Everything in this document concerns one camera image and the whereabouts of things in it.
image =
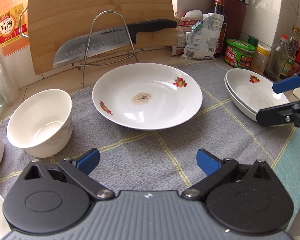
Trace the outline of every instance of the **green lid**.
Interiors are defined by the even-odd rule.
[[[239,48],[239,49],[244,49],[244,50],[248,50],[251,52],[256,51],[256,48],[253,45],[251,45],[245,41],[227,39],[227,43],[229,45],[235,46],[236,48]]]
[[[257,38],[249,36],[249,39],[248,39],[249,44],[251,44],[255,47],[258,47],[258,42],[259,42],[259,40]]]

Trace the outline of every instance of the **red fruit pattern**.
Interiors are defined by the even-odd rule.
[[[250,82],[253,83],[258,83],[260,82],[260,80],[256,77],[256,76],[250,76]]]
[[[175,85],[178,88],[182,88],[182,87],[186,87],[187,83],[183,78],[177,77],[177,79],[175,79],[175,82],[173,83],[173,85]]]
[[[108,109],[108,107],[106,107],[105,104],[102,101],[100,101],[99,104],[100,104],[101,108],[103,109],[103,111],[107,112],[108,114],[113,115],[111,113],[111,111]]]

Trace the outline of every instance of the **chef knife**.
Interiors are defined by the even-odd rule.
[[[176,28],[178,23],[168,19],[127,24],[132,42],[137,43],[138,32],[156,32],[166,28]],[[53,68],[58,68],[84,59],[88,34],[64,43],[57,51]],[[115,27],[91,35],[88,57],[99,55],[129,45],[129,37],[125,26]]]

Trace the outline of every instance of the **plaid cloth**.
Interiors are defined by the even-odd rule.
[[[114,190],[183,191],[206,175],[196,164],[205,148],[220,159],[252,164],[265,159],[300,207],[300,129],[293,125],[261,127],[241,113],[229,98],[224,76],[230,69],[220,60],[179,66],[200,85],[202,107],[188,122],[160,131],[138,131],[104,118],[91,100],[92,88],[71,95],[73,134],[57,155],[42,159],[56,163],[76,158],[93,147],[100,151],[99,166],[90,176]],[[0,165],[0,194],[5,197],[32,156],[13,147],[6,135],[9,119],[0,122],[4,157]]]

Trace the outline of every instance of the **wire stand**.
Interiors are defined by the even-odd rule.
[[[106,14],[106,13],[114,13],[114,14],[117,14],[117,15],[119,15],[119,16],[121,17],[122,21],[124,22],[124,26],[125,26],[125,28],[126,28],[126,31],[127,31],[128,37],[129,37],[129,41],[130,41],[130,45],[131,45],[131,47],[132,47],[133,55],[130,55],[130,53],[128,52],[127,57],[125,57],[125,58],[123,58],[123,59],[120,59],[120,60],[117,60],[117,61],[114,61],[114,62],[103,63],[103,64],[95,64],[96,62],[102,61],[102,60],[99,60],[99,61],[96,61],[96,62],[87,64],[86,62],[87,62],[88,50],[89,50],[89,45],[90,45],[90,40],[91,40],[91,35],[92,35],[93,27],[94,27],[94,25],[95,25],[96,20],[97,20],[101,15]],[[83,88],[83,87],[84,87],[84,70],[85,70],[85,67],[86,67],[86,66],[102,66],[102,65],[109,65],[109,64],[112,64],[112,63],[117,63],[117,62],[123,61],[123,60],[125,60],[125,59],[127,59],[127,58],[130,58],[130,57],[133,57],[133,56],[135,57],[137,63],[139,63],[137,54],[139,54],[139,53],[141,53],[141,52],[143,52],[143,50],[141,50],[140,52],[136,53],[136,51],[135,51],[135,49],[134,49],[134,47],[133,47],[133,42],[132,42],[132,39],[131,39],[131,36],[130,36],[130,33],[129,33],[128,26],[127,26],[126,21],[125,21],[125,19],[123,18],[123,16],[122,16],[120,13],[116,12],[116,11],[110,11],[110,10],[108,10],[108,11],[104,11],[104,12],[98,14],[98,15],[95,17],[95,19],[93,20],[93,22],[92,22],[92,25],[91,25],[91,28],[90,28],[90,32],[89,32],[89,36],[88,36],[88,41],[87,41],[87,48],[86,48],[86,52],[85,52],[85,54],[84,54],[83,64],[72,64],[72,65],[73,65],[73,66],[77,66],[79,69],[81,69],[81,67],[82,67],[81,87]]]

